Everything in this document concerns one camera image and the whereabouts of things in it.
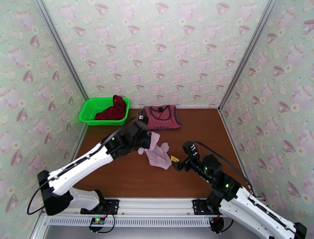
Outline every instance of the clothing item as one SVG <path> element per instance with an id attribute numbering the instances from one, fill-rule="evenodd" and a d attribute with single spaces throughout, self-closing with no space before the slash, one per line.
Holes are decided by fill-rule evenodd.
<path id="1" fill-rule="evenodd" d="M 113 96 L 113 106 L 95 115 L 95 120 L 122 120 L 126 114 L 126 103 L 121 96 Z"/>
<path id="2" fill-rule="evenodd" d="M 169 145 L 168 143 L 163 143 L 160 147 L 157 146 L 159 138 L 160 135 L 158 133 L 152 132 L 150 148 L 139 148 L 137 152 L 139 154 L 146 153 L 151 166 L 161 167 L 167 170 L 171 165 L 171 160 L 167 154 L 169 151 Z"/>
<path id="3" fill-rule="evenodd" d="M 145 106 L 143 113 L 148 117 L 149 129 L 175 129 L 181 127 L 175 105 Z"/>

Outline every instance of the teapot pattern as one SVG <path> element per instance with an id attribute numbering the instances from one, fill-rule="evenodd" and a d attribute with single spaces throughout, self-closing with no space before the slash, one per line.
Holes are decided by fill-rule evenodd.
<path id="1" fill-rule="evenodd" d="M 78 20 L 78 13 L 70 0 L 56 12 L 66 22 Z M 37 173 L 72 157 L 83 127 L 73 109 L 81 109 L 84 99 L 32 1 L 2 2 L 0 21 L 0 238 L 29 238 L 38 214 L 28 216 L 25 206 L 38 186 Z M 90 56 L 89 43 L 75 47 L 78 57 Z M 41 206 L 37 194 L 31 211 Z"/>
<path id="2" fill-rule="evenodd" d="M 308 238 L 314 238 L 313 6 L 291 0 L 277 7 L 221 109 L 257 195 L 306 225 Z"/>
<path id="3" fill-rule="evenodd" d="M 266 6 L 264 0 L 44 1 L 88 96 L 110 96 L 114 88 L 133 107 L 217 107 Z M 155 94 L 155 85 L 164 92 Z"/>

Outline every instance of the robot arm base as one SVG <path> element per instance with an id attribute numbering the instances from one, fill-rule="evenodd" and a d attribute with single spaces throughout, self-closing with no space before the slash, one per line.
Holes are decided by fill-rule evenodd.
<path id="1" fill-rule="evenodd" d="M 117 215 L 118 214 L 118 208 L 119 208 L 119 200 L 118 199 L 105 199 L 104 196 L 102 195 L 100 190 L 94 190 L 98 195 L 99 198 L 99 203 L 89 210 L 88 208 L 81 208 L 80 213 L 81 214 L 113 214 Z"/>
<path id="2" fill-rule="evenodd" d="M 49 216 L 52 216 L 65 210 L 70 205 L 70 202 L 73 200 L 73 197 L 71 196 L 69 191 L 67 191 L 65 194 L 61 196 L 52 193 L 49 184 L 46 183 L 48 176 L 49 172 L 43 170 L 37 175 L 37 178 L 40 186 L 44 184 L 41 188 L 41 192 L 46 213 Z"/>

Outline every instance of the green plastic basket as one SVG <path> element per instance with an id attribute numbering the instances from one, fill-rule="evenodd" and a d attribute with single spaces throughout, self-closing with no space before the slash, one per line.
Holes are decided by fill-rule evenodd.
<path id="1" fill-rule="evenodd" d="M 105 109 L 113 106 L 112 97 L 97 97 L 88 99 L 78 116 L 81 122 L 87 123 L 88 125 L 123 125 L 128 117 L 130 108 L 130 100 L 123 98 L 126 103 L 126 114 L 121 120 L 94 120 L 95 115 Z"/>

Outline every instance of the metal vent grille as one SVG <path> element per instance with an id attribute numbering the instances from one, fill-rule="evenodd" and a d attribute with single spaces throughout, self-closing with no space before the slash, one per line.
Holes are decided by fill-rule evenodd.
<path id="1" fill-rule="evenodd" d="M 91 217 L 51 217 L 49 225 L 54 226 L 89 226 Z"/>
<path id="2" fill-rule="evenodd" d="M 51 217 L 50 226 L 89 226 L 92 217 Z M 112 226 L 113 218 L 104 226 Z M 116 227 L 210 227 L 208 218 L 116 218 Z"/>

